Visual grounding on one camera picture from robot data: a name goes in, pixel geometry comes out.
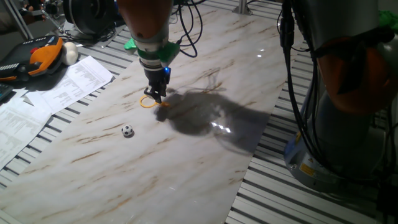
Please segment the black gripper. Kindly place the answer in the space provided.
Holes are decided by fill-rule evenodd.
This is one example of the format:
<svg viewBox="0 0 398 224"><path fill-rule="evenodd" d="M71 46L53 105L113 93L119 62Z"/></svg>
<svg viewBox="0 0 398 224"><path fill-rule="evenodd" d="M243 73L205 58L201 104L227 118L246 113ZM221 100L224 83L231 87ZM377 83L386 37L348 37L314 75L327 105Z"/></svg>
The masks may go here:
<svg viewBox="0 0 398 224"><path fill-rule="evenodd" d="M144 90L144 94L148 97L154 97L155 102L158 104L162 103L162 97L164 97L164 90L170 81L170 68L161 67L158 70L144 69L144 73L149 81L149 87Z"/></svg>

